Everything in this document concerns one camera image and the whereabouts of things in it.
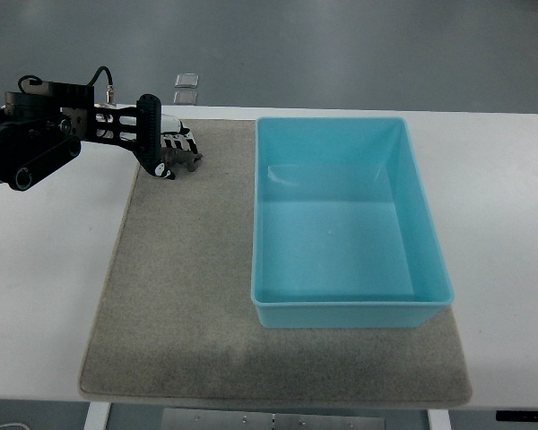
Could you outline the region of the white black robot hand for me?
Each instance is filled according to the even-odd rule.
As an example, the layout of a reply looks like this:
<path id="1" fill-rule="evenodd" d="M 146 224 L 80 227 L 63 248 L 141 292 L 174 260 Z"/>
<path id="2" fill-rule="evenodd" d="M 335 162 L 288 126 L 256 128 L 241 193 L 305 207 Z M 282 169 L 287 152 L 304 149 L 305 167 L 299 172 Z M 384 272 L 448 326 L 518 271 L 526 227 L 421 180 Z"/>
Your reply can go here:
<path id="1" fill-rule="evenodd" d="M 118 117 L 114 114 L 97 114 L 98 129 L 96 136 L 102 143 L 111 143 L 131 151 L 144 170 L 152 176 L 174 180 L 174 168 L 166 167 L 161 158 L 163 147 L 178 148 L 185 151 L 199 152 L 191 130 L 180 119 L 171 115 L 161 116 L 161 133 L 157 141 L 149 144 L 143 142 L 139 133 L 131 133 L 128 126 L 136 127 L 137 119 L 133 116 Z"/>

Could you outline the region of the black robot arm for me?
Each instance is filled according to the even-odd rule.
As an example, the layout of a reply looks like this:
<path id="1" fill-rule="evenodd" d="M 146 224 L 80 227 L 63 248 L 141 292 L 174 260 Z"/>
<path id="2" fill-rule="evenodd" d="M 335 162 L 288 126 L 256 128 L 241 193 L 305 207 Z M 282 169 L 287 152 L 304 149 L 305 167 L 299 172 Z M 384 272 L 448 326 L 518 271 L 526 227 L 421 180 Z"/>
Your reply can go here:
<path id="1" fill-rule="evenodd" d="M 99 67 L 85 84 L 47 82 L 24 75 L 0 106 L 0 184 L 23 192 L 79 156 L 83 142 L 130 151 L 152 176 L 169 172 L 161 159 L 161 102 L 144 94 L 132 107 L 96 105 L 94 85 L 110 70 Z"/>

